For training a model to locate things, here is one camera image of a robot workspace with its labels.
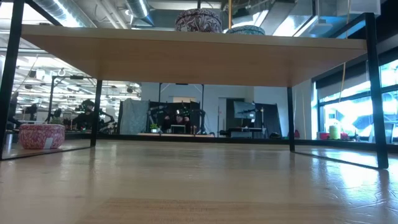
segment pole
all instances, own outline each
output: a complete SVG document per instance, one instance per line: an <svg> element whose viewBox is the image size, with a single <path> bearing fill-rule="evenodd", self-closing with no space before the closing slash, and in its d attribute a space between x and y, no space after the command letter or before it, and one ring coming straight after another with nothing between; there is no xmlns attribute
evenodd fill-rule
<svg viewBox="0 0 398 224"><path fill-rule="evenodd" d="M158 97L158 100L157 100L157 101L159 102L159 105L158 105L158 106L160 106L160 91L161 91L160 88L162 87L162 84L163 84L163 83L159 83L159 97Z"/></svg>
<svg viewBox="0 0 398 224"><path fill-rule="evenodd" d="M203 100L205 100L205 86L204 86L204 84L201 85L201 109L202 110L203 110L203 105L204 105Z"/></svg>
<svg viewBox="0 0 398 224"><path fill-rule="evenodd" d="M217 137L220 136L220 106L218 105L218 111L217 111Z"/></svg>
<svg viewBox="0 0 398 224"><path fill-rule="evenodd" d="M371 82L371 99L373 105L374 138L377 151L377 165L380 169L387 169L388 154L386 132L384 129L384 112L381 93L379 57L377 54L376 19L373 13L365 13L366 45L368 47L368 70Z"/></svg>
<svg viewBox="0 0 398 224"><path fill-rule="evenodd" d="M51 117L51 110L52 110L52 98L54 94L54 83L55 83L55 77L52 77L51 81L51 91L50 91L50 102L49 102L49 115L47 115L47 124L50 123L50 117Z"/></svg>
<svg viewBox="0 0 398 224"><path fill-rule="evenodd" d="M2 159L3 142L6 137L8 109L10 106L12 84L18 58L19 41L22 32L22 16L24 14L24 0L15 0L12 7L10 35L7 46L6 61L0 86L0 159Z"/></svg>
<svg viewBox="0 0 398 224"><path fill-rule="evenodd" d="M102 91L102 80L97 80L97 87L95 90L93 127L91 129L91 141L90 141L91 147L95 146L97 142L98 122L100 117L101 91Z"/></svg>
<svg viewBox="0 0 398 224"><path fill-rule="evenodd" d="M228 0L228 29L232 29L232 0Z"/></svg>
<svg viewBox="0 0 398 224"><path fill-rule="evenodd" d="M295 151L294 147L294 119L293 119L293 93L292 87L287 87L287 111L289 117L289 148L291 152Z"/></svg>

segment shelf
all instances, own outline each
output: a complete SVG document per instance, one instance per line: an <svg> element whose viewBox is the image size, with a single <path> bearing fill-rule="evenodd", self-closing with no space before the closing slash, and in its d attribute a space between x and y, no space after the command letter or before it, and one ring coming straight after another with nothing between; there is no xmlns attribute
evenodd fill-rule
<svg viewBox="0 0 398 224"><path fill-rule="evenodd" d="M365 40L23 25L22 38L102 80L294 86L366 53Z"/></svg>

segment patterned bowl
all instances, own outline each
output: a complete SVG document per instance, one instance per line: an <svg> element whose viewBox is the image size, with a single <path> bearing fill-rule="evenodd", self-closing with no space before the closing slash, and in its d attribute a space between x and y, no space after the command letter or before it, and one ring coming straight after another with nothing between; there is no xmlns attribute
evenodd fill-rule
<svg viewBox="0 0 398 224"><path fill-rule="evenodd" d="M246 25L246 26L240 26L240 27L235 27L226 32L227 34L249 34L249 35L265 35L266 32L257 26L251 26L251 25Z"/></svg>
<svg viewBox="0 0 398 224"><path fill-rule="evenodd" d="M19 142L24 149L56 149L65 141L65 127L60 124L23 124Z"/></svg>
<svg viewBox="0 0 398 224"><path fill-rule="evenodd" d="M175 30L185 32L221 32L221 19L207 9L190 9L181 12L175 20Z"/></svg>

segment pink container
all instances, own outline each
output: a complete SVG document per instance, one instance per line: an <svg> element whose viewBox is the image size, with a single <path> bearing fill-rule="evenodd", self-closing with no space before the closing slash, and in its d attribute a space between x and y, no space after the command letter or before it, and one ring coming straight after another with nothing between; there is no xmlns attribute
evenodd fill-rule
<svg viewBox="0 0 398 224"><path fill-rule="evenodd" d="M65 127L60 124L23 124L19 142L24 149L56 149L65 141Z"/></svg>

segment wooden floor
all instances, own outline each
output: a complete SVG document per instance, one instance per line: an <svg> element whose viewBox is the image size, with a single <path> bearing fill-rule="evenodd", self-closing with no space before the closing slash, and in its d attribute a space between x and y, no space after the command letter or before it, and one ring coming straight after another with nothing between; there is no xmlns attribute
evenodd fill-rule
<svg viewBox="0 0 398 224"><path fill-rule="evenodd" d="M397 223L396 156L390 163L378 171L261 144L99 141L1 162L0 223Z"/></svg>
<svg viewBox="0 0 398 224"><path fill-rule="evenodd" d="M66 140L58 149L24 149L19 143L12 143L4 145L2 157L4 159L29 156L35 154L42 154L43 152L65 151L81 147L89 147L89 139Z"/></svg>

